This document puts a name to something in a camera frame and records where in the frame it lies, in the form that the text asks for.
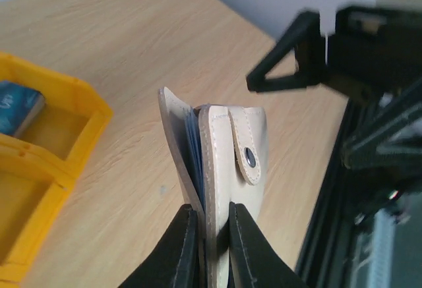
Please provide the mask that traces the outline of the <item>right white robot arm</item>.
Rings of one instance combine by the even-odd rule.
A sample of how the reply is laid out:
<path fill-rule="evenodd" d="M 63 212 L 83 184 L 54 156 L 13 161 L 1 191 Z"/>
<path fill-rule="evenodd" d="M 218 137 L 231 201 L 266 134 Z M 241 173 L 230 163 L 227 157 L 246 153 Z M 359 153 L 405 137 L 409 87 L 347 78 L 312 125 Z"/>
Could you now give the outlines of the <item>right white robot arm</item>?
<path fill-rule="evenodd" d="M 421 120 L 419 11 L 350 5 L 324 35 L 320 14 L 303 9 L 246 81 L 256 93 L 323 85 L 363 107 L 377 105 L 343 143 L 350 170 L 421 163 L 421 136 L 406 134 Z"/>

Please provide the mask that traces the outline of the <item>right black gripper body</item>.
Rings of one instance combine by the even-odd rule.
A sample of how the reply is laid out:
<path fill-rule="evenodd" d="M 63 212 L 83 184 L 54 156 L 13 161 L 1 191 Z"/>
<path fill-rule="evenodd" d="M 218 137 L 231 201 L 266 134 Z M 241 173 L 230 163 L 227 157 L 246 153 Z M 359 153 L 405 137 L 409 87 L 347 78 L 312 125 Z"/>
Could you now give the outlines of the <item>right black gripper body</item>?
<path fill-rule="evenodd" d="M 421 78 L 421 11 L 351 5 L 328 37 L 326 86 L 371 100 Z"/>

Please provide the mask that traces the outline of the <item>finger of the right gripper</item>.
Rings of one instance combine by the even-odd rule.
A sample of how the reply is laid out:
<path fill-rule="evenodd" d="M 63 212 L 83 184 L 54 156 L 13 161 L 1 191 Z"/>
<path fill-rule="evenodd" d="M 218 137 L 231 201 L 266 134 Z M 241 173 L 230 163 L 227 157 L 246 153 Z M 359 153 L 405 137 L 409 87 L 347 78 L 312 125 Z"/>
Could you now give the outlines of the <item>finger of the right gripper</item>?
<path fill-rule="evenodd" d="M 251 92 L 279 92 L 316 86 L 326 72 L 326 38 L 320 14 L 301 11 L 274 47 L 247 75 Z"/>

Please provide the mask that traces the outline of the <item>beige leather card holder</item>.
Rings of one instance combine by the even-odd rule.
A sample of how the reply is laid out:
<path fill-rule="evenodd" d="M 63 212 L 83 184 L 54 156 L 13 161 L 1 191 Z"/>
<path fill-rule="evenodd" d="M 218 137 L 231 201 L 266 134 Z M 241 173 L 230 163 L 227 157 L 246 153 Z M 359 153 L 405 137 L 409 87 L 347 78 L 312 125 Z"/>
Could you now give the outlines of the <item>beige leather card holder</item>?
<path fill-rule="evenodd" d="M 259 215 L 268 172 L 268 127 L 262 107 L 192 107 L 158 90 L 167 145 L 183 199 L 198 214 L 199 285 L 229 283 L 229 205 Z"/>

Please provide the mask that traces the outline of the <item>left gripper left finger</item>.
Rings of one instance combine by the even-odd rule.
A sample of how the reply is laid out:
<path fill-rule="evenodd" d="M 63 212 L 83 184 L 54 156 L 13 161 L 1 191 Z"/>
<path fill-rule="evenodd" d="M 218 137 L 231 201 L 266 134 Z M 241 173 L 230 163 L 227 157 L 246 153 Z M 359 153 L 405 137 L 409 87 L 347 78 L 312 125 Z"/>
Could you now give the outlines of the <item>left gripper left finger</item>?
<path fill-rule="evenodd" d="M 198 217 L 182 205 L 149 256 L 120 287 L 199 287 Z"/>

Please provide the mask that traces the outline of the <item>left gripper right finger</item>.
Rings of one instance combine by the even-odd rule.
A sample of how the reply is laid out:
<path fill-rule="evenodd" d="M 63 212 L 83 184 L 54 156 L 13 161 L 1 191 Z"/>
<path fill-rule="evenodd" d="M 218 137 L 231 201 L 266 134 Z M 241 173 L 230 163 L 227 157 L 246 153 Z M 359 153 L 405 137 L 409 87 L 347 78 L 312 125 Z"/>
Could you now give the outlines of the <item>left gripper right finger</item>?
<path fill-rule="evenodd" d="M 243 204 L 229 204 L 231 287 L 306 287 L 276 254 Z"/>

